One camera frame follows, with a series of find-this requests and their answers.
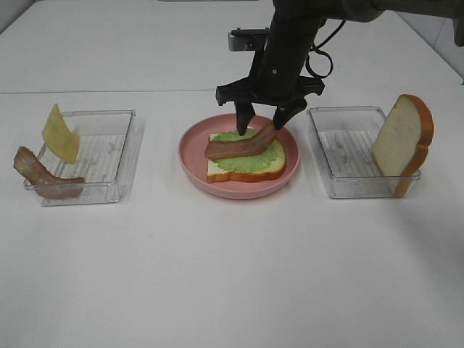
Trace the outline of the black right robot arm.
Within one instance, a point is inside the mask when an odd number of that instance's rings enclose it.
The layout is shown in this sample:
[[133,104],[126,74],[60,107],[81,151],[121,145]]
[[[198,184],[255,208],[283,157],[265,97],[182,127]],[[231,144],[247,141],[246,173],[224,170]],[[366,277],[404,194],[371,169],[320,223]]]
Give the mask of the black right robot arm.
[[448,17],[453,20],[455,44],[463,46],[462,1],[274,1],[273,6],[269,28],[228,34],[231,51],[254,52],[248,76],[216,89],[219,105],[234,103],[239,134],[255,116],[254,104],[274,106],[273,124],[281,129],[306,108],[306,95],[322,94],[320,76],[300,73],[308,54],[319,49],[314,40],[327,19],[370,22],[385,11]]

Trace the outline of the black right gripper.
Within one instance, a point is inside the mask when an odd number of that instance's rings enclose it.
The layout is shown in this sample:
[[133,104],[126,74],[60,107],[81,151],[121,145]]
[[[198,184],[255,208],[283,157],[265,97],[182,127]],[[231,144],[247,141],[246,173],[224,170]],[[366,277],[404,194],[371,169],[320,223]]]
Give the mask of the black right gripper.
[[299,76],[276,69],[267,70],[262,62],[264,46],[252,46],[248,43],[245,49],[254,52],[249,75],[218,86],[215,92],[219,105],[235,102],[236,129],[240,136],[246,133],[249,122],[255,116],[252,103],[276,106],[285,104],[277,106],[273,116],[274,128],[280,130],[290,119],[306,109],[306,100],[303,97],[308,94],[322,94],[325,85],[321,78]]

